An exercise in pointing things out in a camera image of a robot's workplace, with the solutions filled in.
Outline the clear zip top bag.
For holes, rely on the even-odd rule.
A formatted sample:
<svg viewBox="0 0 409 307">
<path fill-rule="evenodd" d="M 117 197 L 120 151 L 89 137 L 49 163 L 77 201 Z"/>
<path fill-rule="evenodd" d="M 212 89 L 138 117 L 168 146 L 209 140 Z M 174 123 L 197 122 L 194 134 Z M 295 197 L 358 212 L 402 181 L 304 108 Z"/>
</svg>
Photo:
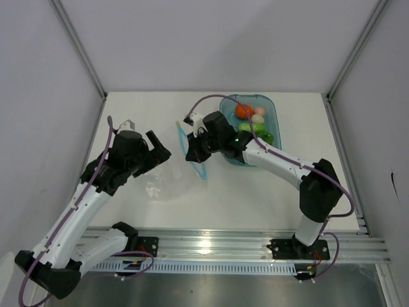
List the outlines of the clear zip top bag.
<svg viewBox="0 0 409 307">
<path fill-rule="evenodd" d="M 208 176 L 203 163 L 187 162 L 187 133 L 179 121 L 158 136 L 171 152 L 170 158 L 139 178 L 148 197 L 155 201 L 179 198 L 193 190 L 204 189 Z"/>
</svg>

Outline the green cucumber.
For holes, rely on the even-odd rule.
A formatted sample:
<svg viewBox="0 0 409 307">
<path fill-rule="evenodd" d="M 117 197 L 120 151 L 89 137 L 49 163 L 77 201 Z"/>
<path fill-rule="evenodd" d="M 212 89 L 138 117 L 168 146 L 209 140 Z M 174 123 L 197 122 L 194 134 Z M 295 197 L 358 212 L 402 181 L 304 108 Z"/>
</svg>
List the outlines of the green cucumber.
<svg viewBox="0 0 409 307">
<path fill-rule="evenodd" d="M 252 132 L 253 130 L 255 134 L 262 134 L 266 132 L 266 127 L 261 123 L 241 123 L 238 126 L 238 130 L 247 132 Z"/>
</svg>

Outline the green bell pepper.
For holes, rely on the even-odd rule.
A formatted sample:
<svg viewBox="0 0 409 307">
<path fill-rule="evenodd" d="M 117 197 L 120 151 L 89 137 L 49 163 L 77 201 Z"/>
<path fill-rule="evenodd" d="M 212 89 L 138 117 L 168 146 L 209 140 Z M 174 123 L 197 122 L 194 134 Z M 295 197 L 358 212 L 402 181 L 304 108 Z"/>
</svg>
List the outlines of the green bell pepper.
<svg viewBox="0 0 409 307">
<path fill-rule="evenodd" d="M 263 132 L 258 132 L 256 135 L 258 138 L 262 139 L 267 144 L 273 145 L 274 135 L 272 133 L 263 131 Z"/>
</svg>

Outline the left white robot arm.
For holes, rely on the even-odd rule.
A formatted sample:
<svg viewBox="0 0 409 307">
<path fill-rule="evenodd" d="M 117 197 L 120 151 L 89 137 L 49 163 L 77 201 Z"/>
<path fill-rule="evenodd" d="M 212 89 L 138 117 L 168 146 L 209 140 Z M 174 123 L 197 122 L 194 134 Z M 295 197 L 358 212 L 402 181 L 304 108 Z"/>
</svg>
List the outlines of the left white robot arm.
<svg viewBox="0 0 409 307">
<path fill-rule="evenodd" d="M 139 232 L 117 222 L 94 243 L 79 247 L 86 228 L 130 177 L 143 175 L 166 162 L 171 152 L 153 131 L 142 136 L 132 130 L 109 133 L 103 152 L 80 177 L 73 198 L 48 234 L 31 250 L 21 250 L 15 264 L 49 296 L 64 299 L 81 278 L 110 256 L 153 255 L 142 248 Z"/>
</svg>

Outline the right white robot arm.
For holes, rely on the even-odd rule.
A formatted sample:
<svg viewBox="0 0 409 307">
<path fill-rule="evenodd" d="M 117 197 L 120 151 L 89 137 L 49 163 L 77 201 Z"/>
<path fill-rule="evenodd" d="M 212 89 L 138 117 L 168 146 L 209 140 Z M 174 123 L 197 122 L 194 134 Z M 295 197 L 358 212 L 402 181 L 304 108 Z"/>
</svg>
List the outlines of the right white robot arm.
<svg viewBox="0 0 409 307">
<path fill-rule="evenodd" d="M 214 153 L 266 170 L 299 191 L 301 222 L 291 238 L 291 248 L 299 258 L 306 258 L 318 238 L 332 209 L 343 192 L 331 162 L 320 159 L 308 162 L 275 149 L 259 138 L 255 130 L 235 130 L 219 111 L 206 116 L 191 113 L 183 120 L 192 127 L 188 134 L 188 162 L 202 163 Z"/>
</svg>

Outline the teal plastic tub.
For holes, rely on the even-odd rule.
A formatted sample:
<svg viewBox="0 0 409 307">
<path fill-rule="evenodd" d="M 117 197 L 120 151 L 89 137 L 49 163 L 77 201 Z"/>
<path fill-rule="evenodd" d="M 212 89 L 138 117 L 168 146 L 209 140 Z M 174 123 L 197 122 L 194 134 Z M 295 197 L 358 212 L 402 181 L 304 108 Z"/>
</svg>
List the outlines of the teal plastic tub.
<svg viewBox="0 0 409 307">
<path fill-rule="evenodd" d="M 255 107 L 263 107 L 266 111 L 264 115 L 264 126 L 266 131 L 274 135 L 273 147 L 277 149 L 282 149 L 281 146 L 281 135 L 279 131 L 279 123 L 277 119 L 277 113 L 275 105 L 272 100 L 268 97 L 260 94 L 232 94 L 229 97 L 236 99 L 242 104 L 247 104 L 254 110 Z M 238 132 L 238 126 L 241 123 L 248 123 L 248 119 L 243 120 L 235 116 L 236 103 L 227 98 L 223 98 L 219 104 L 219 111 L 226 117 L 228 123 Z"/>
</svg>

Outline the orange tomato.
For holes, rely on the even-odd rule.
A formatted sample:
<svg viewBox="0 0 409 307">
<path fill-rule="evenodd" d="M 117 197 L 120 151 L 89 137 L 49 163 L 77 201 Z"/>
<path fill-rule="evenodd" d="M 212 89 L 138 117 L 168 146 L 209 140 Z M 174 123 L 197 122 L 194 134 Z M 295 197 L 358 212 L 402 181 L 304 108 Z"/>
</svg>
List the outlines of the orange tomato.
<svg viewBox="0 0 409 307">
<path fill-rule="evenodd" d="M 235 107 L 235 116 L 239 119 L 243 119 L 246 120 L 248 118 L 250 118 L 253 115 L 253 110 L 252 107 L 247 105 L 247 104 L 243 104 L 243 105 L 239 105 L 237 104 Z"/>
</svg>

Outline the white egg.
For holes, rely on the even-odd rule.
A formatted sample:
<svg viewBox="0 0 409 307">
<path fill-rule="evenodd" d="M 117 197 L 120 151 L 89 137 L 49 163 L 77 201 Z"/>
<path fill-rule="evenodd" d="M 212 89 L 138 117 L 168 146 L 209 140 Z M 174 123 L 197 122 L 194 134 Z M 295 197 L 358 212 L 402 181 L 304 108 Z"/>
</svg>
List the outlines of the white egg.
<svg viewBox="0 0 409 307">
<path fill-rule="evenodd" d="M 265 119 L 262 115 L 255 113 L 251 116 L 251 122 L 256 124 L 264 124 Z"/>
</svg>

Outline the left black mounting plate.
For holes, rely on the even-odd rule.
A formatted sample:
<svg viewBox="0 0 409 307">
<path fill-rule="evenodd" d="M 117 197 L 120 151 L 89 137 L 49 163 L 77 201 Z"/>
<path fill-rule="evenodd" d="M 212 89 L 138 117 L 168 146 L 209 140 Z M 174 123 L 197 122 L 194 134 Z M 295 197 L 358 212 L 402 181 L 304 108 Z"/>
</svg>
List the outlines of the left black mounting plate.
<svg viewBox="0 0 409 307">
<path fill-rule="evenodd" d="M 154 257 L 157 256 L 159 247 L 158 237 L 139 237 L 137 241 L 137 251 L 150 253 Z"/>
</svg>

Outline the black mounting plate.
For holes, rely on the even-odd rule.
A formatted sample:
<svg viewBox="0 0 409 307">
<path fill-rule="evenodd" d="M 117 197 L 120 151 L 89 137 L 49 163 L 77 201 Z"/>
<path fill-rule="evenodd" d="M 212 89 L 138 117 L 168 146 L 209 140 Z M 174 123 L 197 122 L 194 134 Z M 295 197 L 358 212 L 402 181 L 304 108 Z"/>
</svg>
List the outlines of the black mounting plate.
<svg viewBox="0 0 409 307">
<path fill-rule="evenodd" d="M 272 239 L 266 245 L 274 260 L 330 260 L 328 243 L 326 240 L 316 239 L 311 246 L 305 246 L 296 238 Z"/>
<path fill-rule="evenodd" d="M 150 253 L 154 257 L 157 256 L 159 247 L 158 237 L 139 237 L 137 241 L 137 251 Z"/>
</svg>

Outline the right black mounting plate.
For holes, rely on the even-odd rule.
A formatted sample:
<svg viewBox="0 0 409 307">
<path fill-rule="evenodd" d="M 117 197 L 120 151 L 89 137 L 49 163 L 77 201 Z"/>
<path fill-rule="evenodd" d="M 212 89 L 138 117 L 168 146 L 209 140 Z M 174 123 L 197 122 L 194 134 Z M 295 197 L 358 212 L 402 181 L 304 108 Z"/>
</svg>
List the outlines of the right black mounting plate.
<svg viewBox="0 0 409 307">
<path fill-rule="evenodd" d="M 296 238 L 272 239 L 266 245 L 274 260 L 330 260 L 328 243 L 326 240 L 316 239 L 311 246 L 305 246 Z"/>
</svg>

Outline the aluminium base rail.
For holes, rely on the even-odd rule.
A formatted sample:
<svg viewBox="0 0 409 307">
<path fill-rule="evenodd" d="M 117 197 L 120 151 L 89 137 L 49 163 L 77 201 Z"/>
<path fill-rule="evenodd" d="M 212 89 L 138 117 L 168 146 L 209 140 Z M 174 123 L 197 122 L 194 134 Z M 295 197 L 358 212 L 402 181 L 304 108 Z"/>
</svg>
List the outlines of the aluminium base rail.
<svg viewBox="0 0 409 307">
<path fill-rule="evenodd" d="M 272 239 L 289 239 L 292 231 L 140 229 L 142 237 L 158 237 L 158 260 L 208 262 L 271 261 L 266 248 Z M 337 233 L 339 264 L 389 264 L 384 239 L 366 233 Z"/>
</svg>

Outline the left aluminium frame post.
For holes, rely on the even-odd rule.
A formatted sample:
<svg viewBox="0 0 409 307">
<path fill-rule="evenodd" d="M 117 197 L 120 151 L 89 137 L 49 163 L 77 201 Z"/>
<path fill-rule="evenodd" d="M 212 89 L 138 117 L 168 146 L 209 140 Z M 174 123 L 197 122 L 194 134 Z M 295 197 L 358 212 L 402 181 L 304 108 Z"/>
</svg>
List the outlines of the left aluminium frame post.
<svg viewBox="0 0 409 307">
<path fill-rule="evenodd" d="M 79 61 L 85 72 L 87 73 L 88 77 L 90 78 L 93 86 L 95 87 L 98 95 L 101 97 L 102 100 L 106 99 L 107 92 L 104 90 L 104 86 L 92 64 L 87 51 L 85 50 L 83 43 L 81 41 L 80 36 L 78 35 L 74 24 L 71 21 L 68 13 L 65 10 L 65 7 L 60 0 L 50 0 L 50 6 L 52 7 L 63 31 L 65 32 L 66 36 L 68 37 Z"/>
</svg>

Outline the aluminium frame post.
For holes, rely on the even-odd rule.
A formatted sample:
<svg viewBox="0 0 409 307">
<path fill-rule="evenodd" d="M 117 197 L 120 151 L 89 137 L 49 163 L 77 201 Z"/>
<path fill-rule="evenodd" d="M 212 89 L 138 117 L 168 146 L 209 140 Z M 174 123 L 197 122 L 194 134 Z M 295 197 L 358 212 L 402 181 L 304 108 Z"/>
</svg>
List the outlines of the aluminium frame post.
<svg viewBox="0 0 409 307">
<path fill-rule="evenodd" d="M 362 54 L 365 46 L 369 42 L 369 39 L 373 35 L 377 25 L 381 21 L 391 2 L 392 1 L 389 0 L 381 0 L 376 2 L 374 9 L 365 22 L 364 27 L 360 31 L 355 43 L 353 44 L 353 47 L 351 48 L 351 51 L 344 61 L 328 93 L 326 94 L 326 99 L 330 104 Z"/>
<path fill-rule="evenodd" d="M 63 31 L 65 32 L 66 36 L 68 37 L 79 61 L 85 72 L 87 73 L 88 77 L 90 78 L 93 86 L 95 87 L 98 95 L 101 97 L 102 100 L 106 99 L 107 92 L 104 90 L 104 86 L 92 64 L 87 51 L 85 50 L 83 43 L 81 41 L 80 36 L 78 35 L 74 24 L 71 21 L 68 13 L 65 10 L 65 7 L 60 0 L 50 0 L 50 6 L 52 7 Z"/>
</svg>

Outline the right aluminium frame post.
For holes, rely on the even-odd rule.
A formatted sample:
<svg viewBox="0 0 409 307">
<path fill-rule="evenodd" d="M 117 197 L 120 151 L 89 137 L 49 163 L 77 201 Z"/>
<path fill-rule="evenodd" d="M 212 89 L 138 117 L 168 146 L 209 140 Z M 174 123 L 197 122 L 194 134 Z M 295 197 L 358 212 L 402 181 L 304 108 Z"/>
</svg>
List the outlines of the right aluminium frame post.
<svg viewBox="0 0 409 307">
<path fill-rule="evenodd" d="M 353 44 L 353 47 L 351 48 L 351 51 L 344 61 L 328 93 L 326 94 L 326 99 L 330 104 L 362 54 L 365 46 L 369 42 L 369 39 L 373 35 L 377 25 L 381 21 L 391 2 L 392 1 L 389 0 L 381 0 L 376 2 L 374 9 L 365 22 L 364 27 L 360 31 L 355 43 Z"/>
</svg>

